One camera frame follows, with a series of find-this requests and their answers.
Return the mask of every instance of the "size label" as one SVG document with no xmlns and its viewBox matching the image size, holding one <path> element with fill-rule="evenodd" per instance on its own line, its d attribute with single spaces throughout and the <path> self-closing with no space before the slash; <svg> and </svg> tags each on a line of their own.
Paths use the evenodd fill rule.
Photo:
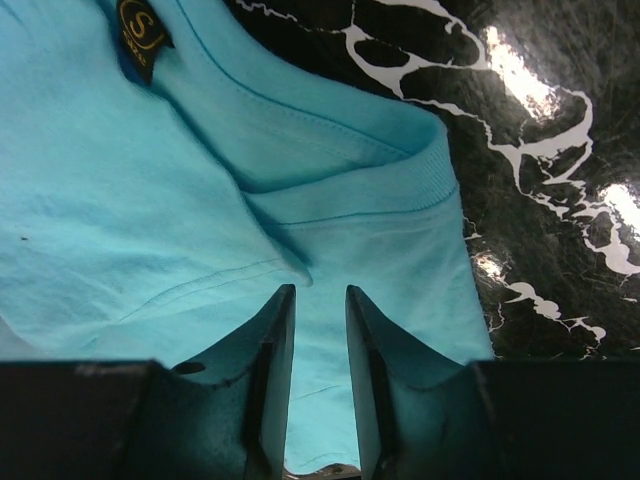
<svg viewBox="0 0 640 480">
<path fill-rule="evenodd" d="M 151 83 L 158 51 L 173 48 L 169 31 L 147 0 L 118 0 L 120 43 L 142 79 Z"/>
</svg>

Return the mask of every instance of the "ribbed neckband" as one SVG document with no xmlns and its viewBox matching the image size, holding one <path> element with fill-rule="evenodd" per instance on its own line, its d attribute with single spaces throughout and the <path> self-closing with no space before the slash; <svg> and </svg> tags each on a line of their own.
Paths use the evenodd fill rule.
<svg viewBox="0 0 640 480">
<path fill-rule="evenodd" d="M 290 65 L 247 34 L 222 0 L 149 3 L 171 32 L 177 55 L 184 57 L 182 65 L 206 82 L 211 98 L 203 101 L 233 96 L 253 121 L 277 123 L 280 130 L 292 132 L 302 128 L 337 150 L 350 151 L 354 141 L 366 142 L 368 148 L 393 158 L 389 164 L 367 168 L 364 178 L 355 171 L 305 185 L 305 194 L 316 194 L 313 203 L 324 206 L 310 209 L 305 218 L 300 209 L 289 208 L 287 197 L 295 200 L 295 187 L 269 198 L 254 195 L 267 205 L 265 215 L 297 223 L 358 213 L 418 211 L 455 191 L 446 128 L 435 115 Z M 335 192 L 351 193 L 336 196 Z M 351 208 L 354 204 L 358 212 Z"/>
</svg>

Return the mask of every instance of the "t-shirt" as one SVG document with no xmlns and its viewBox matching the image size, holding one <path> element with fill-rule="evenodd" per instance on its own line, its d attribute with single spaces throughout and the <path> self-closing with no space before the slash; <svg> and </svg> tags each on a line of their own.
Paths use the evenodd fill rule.
<svg viewBox="0 0 640 480">
<path fill-rule="evenodd" d="M 492 356 L 446 129 L 285 63 L 221 1 L 150 3 L 175 48 L 147 85 L 116 0 L 0 2 L 0 356 L 170 368 L 293 283 L 285 465 L 358 465 L 347 285 Z"/>
</svg>

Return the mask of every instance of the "stitching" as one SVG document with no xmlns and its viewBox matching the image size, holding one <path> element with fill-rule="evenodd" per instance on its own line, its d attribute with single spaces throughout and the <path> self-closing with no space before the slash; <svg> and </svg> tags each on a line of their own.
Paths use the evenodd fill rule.
<svg viewBox="0 0 640 480">
<path fill-rule="evenodd" d="M 263 273 L 260 273 L 258 275 L 254 275 L 252 277 L 236 278 L 235 280 L 229 280 L 228 282 L 225 282 L 225 283 L 219 283 L 217 285 L 212 285 L 210 287 L 204 287 L 204 288 L 201 288 L 200 290 L 193 290 L 191 292 L 185 293 L 184 295 L 176 297 L 176 298 L 174 298 L 173 300 L 171 300 L 171 301 L 169 301 L 167 303 L 163 303 L 162 305 L 159 305 L 158 307 L 160 307 L 160 308 L 166 307 L 167 305 L 170 305 L 175 301 L 178 301 L 178 300 L 180 300 L 180 299 L 182 299 L 184 297 L 188 297 L 189 295 L 193 295 L 195 293 L 204 292 L 205 290 L 213 290 L 213 289 L 216 289 L 218 287 L 224 287 L 225 285 L 230 285 L 230 284 L 235 283 L 235 282 L 241 282 L 243 280 L 252 280 L 254 278 L 264 277 L 265 275 L 269 275 L 269 274 L 274 273 L 274 272 L 279 272 L 281 270 L 283 270 L 283 269 L 282 268 L 275 268 L 273 270 L 269 270 L 268 272 L 263 272 Z"/>
<path fill-rule="evenodd" d="M 238 113 L 238 112 L 234 112 L 234 113 L 237 116 L 241 116 L 241 114 Z M 301 138 L 301 137 L 299 137 L 297 135 L 291 135 L 289 132 L 287 132 L 285 130 L 270 129 L 270 128 L 267 128 L 264 123 L 262 123 L 262 122 L 254 122 L 251 119 L 247 120 L 246 117 L 243 117 L 243 120 L 246 123 L 252 125 L 254 128 L 256 128 L 258 130 L 262 130 L 264 132 L 267 132 L 267 133 L 270 133 L 270 134 L 273 134 L 273 135 L 277 135 L 277 136 L 279 136 L 281 138 L 297 142 L 297 143 L 299 143 L 301 145 L 309 145 L 309 146 L 312 146 L 312 147 L 316 147 L 316 148 L 318 148 L 320 150 L 323 150 L 323 151 L 325 151 L 327 153 L 330 153 L 331 155 L 335 155 L 336 157 L 343 158 L 343 159 L 347 160 L 349 163 L 351 163 L 353 165 L 370 166 L 369 164 L 367 164 L 365 162 L 359 162 L 358 160 L 355 160 L 353 156 L 347 155 L 343 151 L 338 151 L 338 150 L 334 150 L 334 149 L 330 148 L 329 145 L 327 145 L 327 144 L 322 144 L 322 143 L 318 143 L 318 142 L 312 142 L 312 141 L 309 141 L 308 139 Z M 377 150 L 375 145 L 369 144 L 366 141 L 364 141 L 363 143 L 366 144 L 367 148 L 371 148 L 371 149 Z M 401 151 L 401 150 L 398 150 L 396 152 L 388 151 L 386 153 L 388 153 L 389 155 L 393 155 L 393 157 L 399 158 L 399 159 L 405 158 L 407 155 L 411 155 L 409 152 L 404 152 L 404 151 Z"/>
<path fill-rule="evenodd" d="M 277 110 L 278 113 L 282 113 L 294 119 L 316 124 L 326 129 L 336 130 L 342 133 L 344 136 L 350 137 L 359 142 L 366 143 L 367 145 L 373 148 L 384 149 L 388 153 L 392 153 L 395 155 L 410 155 L 409 152 L 405 152 L 399 148 L 388 145 L 380 140 L 369 137 L 362 132 L 348 129 L 344 125 L 340 125 L 339 123 L 336 123 L 329 119 L 319 117 L 317 115 L 312 114 L 311 112 L 297 110 L 290 105 L 285 105 L 275 100 L 269 99 L 267 97 L 263 97 L 262 95 L 251 91 L 249 88 L 247 88 L 244 85 L 241 86 L 233 79 L 233 77 L 231 77 L 222 68 L 221 65 L 218 64 L 215 57 L 213 57 L 213 55 L 209 53 L 209 50 L 207 49 L 206 45 L 204 44 L 204 42 L 202 41 L 202 39 L 200 38 L 196 30 L 193 28 L 189 15 L 187 15 L 187 13 L 184 11 L 184 8 L 182 7 L 180 0 L 175 0 L 175 6 L 183 16 L 184 20 L 187 22 L 187 25 L 191 30 L 192 36 L 196 39 L 197 43 L 200 45 L 200 48 L 196 49 L 197 55 L 202 57 L 205 61 L 213 63 L 217 67 L 217 69 L 222 73 L 222 76 L 224 77 L 223 80 L 226 81 L 226 83 L 229 86 L 231 86 L 236 92 L 241 94 L 247 100 L 251 101 L 252 103 L 255 103 L 259 108 L 268 109 L 268 110 Z"/>
<path fill-rule="evenodd" d="M 261 223 L 264 228 L 273 228 L 273 227 L 285 227 L 288 229 L 295 229 L 296 231 L 306 231 L 306 230 L 322 230 L 324 228 L 331 228 L 333 226 L 333 221 L 349 221 L 349 223 L 356 223 L 360 225 L 368 225 L 368 224 L 376 224 L 379 225 L 381 223 L 403 223 L 403 222 L 415 222 L 415 218 L 411 219 L 403 219 L 403 218 L 385 218 L 385 217 L 394 217 L 396 215 L 402 214 L 410 214 L 410 213 L 419 213 L 424 212 L 425 214 L 431 212 L 427 212 L 433 208 L 436 208 L 446 201 L 450 200 L 456 193 L 459 191 L 459 188 L 456 186 L 446 194 L 441 200 L 438 200 L 436 203 L 432 205 L 427 205 L 424 207 L 420 207 L 414 210 L 399 210 L 394 212 L 373 212 L 373 213 L 351 213 L 348 215 L 340 215 L 336 217 L 328 217 L 321 218 L 318 220 L 310 220 L 308 222 L 294 222 L 294 223 Z"/>
<path fill-rule="evenodd" d="M 134 314 L 136 314 L 136 313 L 138 313 L 138 312 L 140 312 L 140 311 L 144 310 L 144 309 L 145 309 L 145 307 L 147 307 L 150 303 L 155 302 L 156 300 L 160 299 L 160 298 L 161 298 L 161 297 L 163 297 L 164 295 L 167 295 L 168 293 L 170 293 L 170 292 L 172 292 L 172 291 L 174 291 L 174 290 L 177 290 L 177 289 L 179 289 L 179 288 L 186 287 L 186 286 L 191 285 L 191 284 L 193 284 L 193 283 L 203 282 L 203 281 L 206 281 L 206 280 L 209 280 L 209 279 L 215 278 L 216 276 L 220 276 L 220 275 L 223 275 L 223 274 L 227 274 L 227 273 L 231 273 L 231 272 L 241 272 L 242 270 L 247 270 L 247 269 L 249 269 L 249 268 L 256 267 L 256 266 L 258 266 L 258 265 L 268 265 L 268 264 L 270 264 L 270 263 L 275 263 L 275 262 L 280 262 L 280 261 L 282 261 L 282 260 L 281 260 L 281 259 L 279 259 L 279 258 L 276 258 L 276 259 L 273 259 L 273 260 L 265 260 L 265 261 L 262 261 L 262 262 L 256 262 L 256 263 L 252 263 L 251 265 L 247 265 L 247 266 L 242 267 L 242 268 L 229 269 L 229 270 L 222 270 L 222 271 L 220 271 L 220 272 L 216 272 L 216 273 L 214 273 L 214 274 L 207 275 L 207 276 L 205 276 L 205 277 L 196 278 L 195 280 L 190 280 L 190 281 L 188 281 L 188 282 L 184 282 L 184 283 L 180 283 L 180 284 L 178 284 L 178 285 L 174 285 L 173 287 L 171 287 L 171 288 L 169 288 L 169 289 L 167 289 L 167 290 L 165 290 L 165 291 L 163 291 L 163 292 L 159 293 L 158 295 L 156 295 L 156 296 L 152 297 L 151 299 L 147 300 L 145 303 L 143 303 L 141 306 L 139 306 L 138 308 L 136 308 L 135 310 L 133 310 L 131 313 L 129 313 L 129 314 L 125 315 L 124 317 L 120 318 L 119 320 L 117 320 L 117 321 L 115 322 L 115 324 L 118 324 L 118 323 L 120 323 L 120 322 L 123 322 L 124 320 L 126 320 L 126 319 L 127 319 L 127 318 L 129 318 L 130 316 L 132 316 L 132 315 L 134 315 Z M 238 279 L 235 279 L 235 280 L 231 280 L 231 281 L 229 281 L 229 282 L 227 282 L 227 283 L 223 283 L 223 284 L 219 284 L 219 285 L 214 285 L 214 286 L 211 286 L 211 287 L 206 287 L 206 288 L 203 288 L 202 290 L 206 290 L 207 288 L 216 288 L 216 287 L 218 287 L 218 286 L 222 286 L 222 285 L 228 285 L 229 283 L 233 283 L 233 282 L 238 282 L 238 281 L 246 280 L 246 279 L 248 279 L 248 278 L 256 278 L 256 277 L 242 277 L 242 278 L 238 278 Z M 169 301 L 168 303 L 165 303 L 165 304 L 164 304 L 164 305 L 162 305 L 162 306 L 164 307 L 164 306 L 166 306 L 166 305 L 169 305 L 170 303 L 172 303 L 173 301 L 177 300 L 178 298 L 175 298 L 175 299 L 173 299 L 173 300 Z"/>
</svg>

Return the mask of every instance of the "clothing tag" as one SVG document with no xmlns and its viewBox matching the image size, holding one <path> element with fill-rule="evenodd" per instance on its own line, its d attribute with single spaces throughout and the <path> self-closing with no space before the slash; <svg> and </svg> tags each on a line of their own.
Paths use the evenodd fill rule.
<svg viewBox="0 0 640 480">
<path fill-rule="evenodd" d="M 163 46 L 173 48 L 169 31 L 147 0 L 118 0 L 120 43 L 136 71 L 148 84 Z"/>
</svg>

